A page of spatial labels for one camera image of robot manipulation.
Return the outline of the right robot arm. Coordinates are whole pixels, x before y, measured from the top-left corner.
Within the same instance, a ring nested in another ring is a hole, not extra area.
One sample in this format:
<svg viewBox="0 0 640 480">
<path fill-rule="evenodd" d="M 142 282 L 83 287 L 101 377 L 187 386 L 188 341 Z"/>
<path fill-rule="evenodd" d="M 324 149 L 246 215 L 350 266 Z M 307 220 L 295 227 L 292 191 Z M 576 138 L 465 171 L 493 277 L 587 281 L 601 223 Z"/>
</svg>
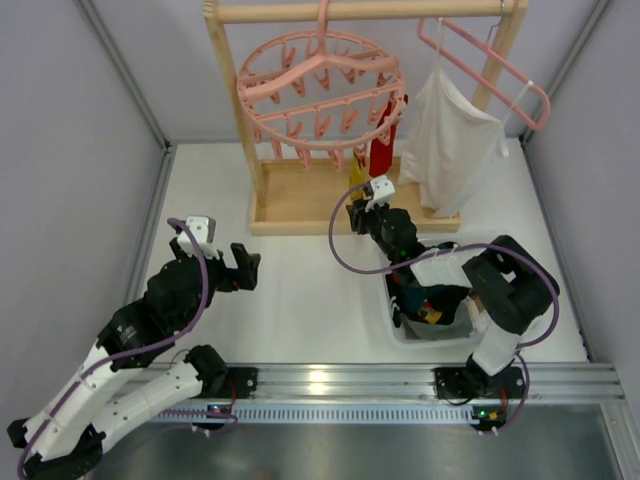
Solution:
<svg viewBox="0 0 640 480">
<path fill-rule="evenodd" d="M 553 276 L 509 235 L 427 245 L 403 209 L 361 199 L 346 210 L 352 231 L 388 262 L 381 274 L 393 325 L 423 343 L 475 343 L 463 366 L 437 369 L 438 397 L 463 405 L 521 394 L 513 362 L 533 321 L 559 313 Z"/>
</svg>

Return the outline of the red sock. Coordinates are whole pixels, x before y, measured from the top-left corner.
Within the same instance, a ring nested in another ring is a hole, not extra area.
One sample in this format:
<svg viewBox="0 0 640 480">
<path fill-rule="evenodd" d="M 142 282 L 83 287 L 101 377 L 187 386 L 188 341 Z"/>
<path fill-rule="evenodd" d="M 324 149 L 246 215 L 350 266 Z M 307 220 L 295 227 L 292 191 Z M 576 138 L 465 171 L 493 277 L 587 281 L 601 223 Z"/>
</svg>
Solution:
<svg viewBox="0 0 640 480">
<path fill-rule="evenodd" d="M 399 114 L 390 129 L 382 137 L 371 142 L 369 153 L 369 175 L 371 177 L 385 175 L 390 170 L 393 164 L 394 142 L 401 119 L 402 115 Z"/>
</svg>

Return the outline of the dark green patterned sock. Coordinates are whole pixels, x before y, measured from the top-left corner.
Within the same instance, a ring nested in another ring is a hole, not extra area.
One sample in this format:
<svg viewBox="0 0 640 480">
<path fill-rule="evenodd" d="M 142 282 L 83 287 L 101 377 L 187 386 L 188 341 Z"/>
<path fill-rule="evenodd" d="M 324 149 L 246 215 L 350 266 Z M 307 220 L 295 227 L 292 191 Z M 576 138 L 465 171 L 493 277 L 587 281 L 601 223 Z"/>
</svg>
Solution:
<svg viewBox="0 0 640 480">
<path fill-rule="evenodd" d="M 399 290 L 399 303 L 405 313 L 420 315 L 421 311 L 431 309 L 429 295 L 429 288 L 402 285 Z"/>
</svg>

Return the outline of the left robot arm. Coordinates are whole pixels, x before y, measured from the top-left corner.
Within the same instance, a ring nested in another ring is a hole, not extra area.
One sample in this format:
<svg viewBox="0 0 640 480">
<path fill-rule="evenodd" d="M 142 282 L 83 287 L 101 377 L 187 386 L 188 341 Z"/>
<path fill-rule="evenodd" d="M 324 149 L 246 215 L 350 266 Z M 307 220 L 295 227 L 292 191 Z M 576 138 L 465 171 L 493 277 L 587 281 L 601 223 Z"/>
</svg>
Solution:
<svg viewBox="0 0 640 480">
<path fill-rule="evenodd" d="M 99 333 L 78 373 L 39 414 L 7 428 L 20 449 L 21 479 L 79 479 L 119 440 L 147 420 L 190 398 L 224 389 L 228 366 L 210 345 L 192 348 L 154 382 L 121 399 L 114 395 L 184 336 L 217 293 L 252 291 L 261 256 L 231 246 L 198 258 L 170 243 L 173 260 L 152 276 L 142 297 L 117 310 Z"/>
</svg>

